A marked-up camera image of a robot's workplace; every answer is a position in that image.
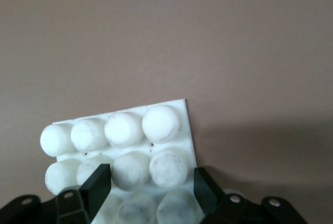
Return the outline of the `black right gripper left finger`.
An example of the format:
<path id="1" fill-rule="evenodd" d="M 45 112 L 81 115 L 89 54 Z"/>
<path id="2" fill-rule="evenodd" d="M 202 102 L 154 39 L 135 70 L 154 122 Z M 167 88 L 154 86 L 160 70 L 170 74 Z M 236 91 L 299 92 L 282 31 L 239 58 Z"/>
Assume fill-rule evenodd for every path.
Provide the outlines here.
<path id="1" fill-rule="evenodd" d="M 110 191 L 110 165 L 101 164 L 81 186 L 68 187 L 49 201 L 31 194 L 13 199 L 1 208 L 1 223 L 91 223 Z"/>

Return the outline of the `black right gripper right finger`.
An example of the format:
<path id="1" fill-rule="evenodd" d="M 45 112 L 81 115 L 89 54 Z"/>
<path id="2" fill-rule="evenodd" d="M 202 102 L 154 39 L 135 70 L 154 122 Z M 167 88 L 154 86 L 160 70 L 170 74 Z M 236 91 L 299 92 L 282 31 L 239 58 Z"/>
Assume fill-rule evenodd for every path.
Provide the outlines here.
<path id="1" fill-rule="evenodd" d="M 283 198 L 268 196 L 255 204 L 235 192 L 224 192 L 203 167 L 194 169 L 194 195 L 204 213 L 201 223 L 307 223 Z"/>

